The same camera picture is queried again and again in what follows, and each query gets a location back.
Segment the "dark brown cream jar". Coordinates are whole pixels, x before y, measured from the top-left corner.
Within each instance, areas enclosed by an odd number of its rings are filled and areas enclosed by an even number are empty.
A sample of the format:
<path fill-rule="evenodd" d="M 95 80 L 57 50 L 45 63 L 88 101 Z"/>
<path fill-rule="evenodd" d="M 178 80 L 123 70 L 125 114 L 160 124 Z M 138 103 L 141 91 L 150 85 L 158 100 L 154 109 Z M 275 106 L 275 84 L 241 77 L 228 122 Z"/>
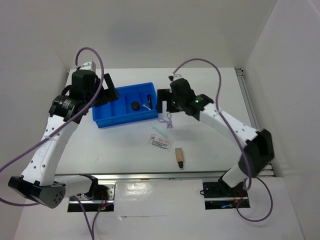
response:
<path fill-rule="evenodd" d="M 133 101 L 131 103 L 131 108 L 133 111 L 138 111 L 140 109 L 140 104 L 138 101 Z"/>

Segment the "blue plastic organizer tray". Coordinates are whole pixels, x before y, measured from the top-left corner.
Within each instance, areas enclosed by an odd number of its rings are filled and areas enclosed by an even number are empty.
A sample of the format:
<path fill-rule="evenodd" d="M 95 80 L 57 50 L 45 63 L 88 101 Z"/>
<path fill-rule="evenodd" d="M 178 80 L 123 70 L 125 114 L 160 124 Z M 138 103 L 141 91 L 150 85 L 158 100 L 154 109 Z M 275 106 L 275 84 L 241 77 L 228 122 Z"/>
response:
<path fill-rule="evenodd" d="M 119 99 L 92 109 L 93 121 L 99 128 L 112 127 L 158 118 L 156 111 L 157 95 L 154 84 L 151 82 L 117 87 Z M 149 107 L 147 95 L 151 94 L 152 109 Z M 139 102 L 140 109 L 132 110 L 131 103 Z"/>

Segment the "mint green small brush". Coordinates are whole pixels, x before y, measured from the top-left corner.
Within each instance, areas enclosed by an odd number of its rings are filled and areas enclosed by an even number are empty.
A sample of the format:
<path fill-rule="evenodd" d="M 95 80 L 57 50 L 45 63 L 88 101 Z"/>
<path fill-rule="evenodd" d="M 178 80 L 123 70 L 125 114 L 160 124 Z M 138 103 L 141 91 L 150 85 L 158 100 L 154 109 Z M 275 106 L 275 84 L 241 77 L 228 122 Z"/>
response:
<path fill-rule="evenodd" d="M 156 127 L 152 127 L 152 129 L 153 129 L 157 134 L 159 134 L 159 135 L 163 136 L 164 138 L 167 138 L 167 139 L 169 139 L 169 138 L 170 138 L 167 134 L 165 134 L 165 133 L 161 132 L 158 128 L 156 128 Z"/>

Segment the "makeup sticker card packet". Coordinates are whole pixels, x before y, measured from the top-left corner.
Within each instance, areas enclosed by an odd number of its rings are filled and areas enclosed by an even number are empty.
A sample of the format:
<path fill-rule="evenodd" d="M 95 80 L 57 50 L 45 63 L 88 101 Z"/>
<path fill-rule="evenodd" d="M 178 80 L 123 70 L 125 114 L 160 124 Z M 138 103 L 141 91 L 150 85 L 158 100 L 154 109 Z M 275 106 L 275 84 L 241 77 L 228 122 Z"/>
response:
<path fill-rule="evenodd" d="M 148 140 L 148 144 L 155 148 L 166 150 L 169 152 L 171 150 L 173 141 L 169 138 L 159 136 L 153 133 Z"/>

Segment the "beige foundation bottle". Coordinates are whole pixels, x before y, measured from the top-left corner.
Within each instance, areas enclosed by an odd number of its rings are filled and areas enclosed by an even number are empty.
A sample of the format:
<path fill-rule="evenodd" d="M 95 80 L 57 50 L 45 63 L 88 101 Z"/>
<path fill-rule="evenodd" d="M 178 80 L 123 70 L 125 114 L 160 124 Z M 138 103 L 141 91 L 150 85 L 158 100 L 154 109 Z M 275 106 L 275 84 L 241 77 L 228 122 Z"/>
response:
<path fill-rule="evenodd" d="M 184 168 L 184 155 L 181 147 L 175 149 L 175 158 L 179 168 L 182 170 Z"/>

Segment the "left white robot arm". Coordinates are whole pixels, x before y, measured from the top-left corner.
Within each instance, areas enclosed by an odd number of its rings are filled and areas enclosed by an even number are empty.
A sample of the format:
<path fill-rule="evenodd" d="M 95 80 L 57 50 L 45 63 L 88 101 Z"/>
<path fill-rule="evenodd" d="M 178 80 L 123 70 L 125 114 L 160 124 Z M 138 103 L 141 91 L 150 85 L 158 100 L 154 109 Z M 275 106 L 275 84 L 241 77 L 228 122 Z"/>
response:
<path fill-rule="evenodd" d="M 66 86 L 53 101 L 42 144 L 20 176 L 12 176 L 8 186 L 24 198 L 51 209 L 56 208 L 64 198 L 83 195 L 92 200 L 102 187 L 92 175 L 81 173 L 68 177 L 56 177 L 56 169 L 73 132 L 79 126 L 89 107 L 100 107 L 119 99 L 111 76 L 106 73 L 103 80 L 92 70 L 76 70 L 71 84 Z"/>

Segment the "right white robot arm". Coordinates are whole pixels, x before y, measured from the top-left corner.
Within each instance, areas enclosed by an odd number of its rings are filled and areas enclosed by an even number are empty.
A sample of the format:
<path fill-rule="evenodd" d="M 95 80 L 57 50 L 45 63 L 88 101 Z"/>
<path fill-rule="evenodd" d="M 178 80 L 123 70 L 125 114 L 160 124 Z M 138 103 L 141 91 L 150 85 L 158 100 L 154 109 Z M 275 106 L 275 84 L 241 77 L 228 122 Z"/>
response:
<path fill-rule="evenodd" d="M 218 190 L 230 196 L 240 184 L 255 178 L 275 157 L 271 133 L 247 126 L 218 108 L 213 99 L 205 94 L 196 95 L 189 82 L 179 78 L 169 88 L 157 90 L 156 111 L 162 113 L 163 102 L 171 113 L 184 112 L 199 122 L 214 128 L 235 143 L 241 157 L 233 167 L 218 179 Z"/>

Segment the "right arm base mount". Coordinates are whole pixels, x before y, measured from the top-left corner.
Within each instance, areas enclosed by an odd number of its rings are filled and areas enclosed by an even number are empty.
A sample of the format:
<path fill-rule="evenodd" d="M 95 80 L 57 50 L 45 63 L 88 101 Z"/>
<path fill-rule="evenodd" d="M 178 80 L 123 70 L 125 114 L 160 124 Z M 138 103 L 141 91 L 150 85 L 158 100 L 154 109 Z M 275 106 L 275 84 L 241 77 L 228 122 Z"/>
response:
<path fill-rule="evenodd" d="M 235 209 L 238 203 L 239 208 L 251 207 L 248 192 L 243 189 L 242 182 L 226 193 L 221 191 L 218 182 L 203 182 L 202 186 L 199 194 L 204 197 L 206 210 Z"/>

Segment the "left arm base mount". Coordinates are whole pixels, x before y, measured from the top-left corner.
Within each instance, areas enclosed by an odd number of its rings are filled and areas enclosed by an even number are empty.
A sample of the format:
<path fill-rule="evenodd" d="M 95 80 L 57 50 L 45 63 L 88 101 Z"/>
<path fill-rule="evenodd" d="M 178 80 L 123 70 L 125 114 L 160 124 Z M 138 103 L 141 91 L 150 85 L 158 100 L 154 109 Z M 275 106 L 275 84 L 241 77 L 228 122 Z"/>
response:
<path fill-rule="evenodd" d="M 115 208 L 115 180 L 98 180 L 98 187 L 93 197 L 87 197 L 83 193 L 76 195 L 76 198 L 83 205 L 87 213 L 113 212 Z"/>

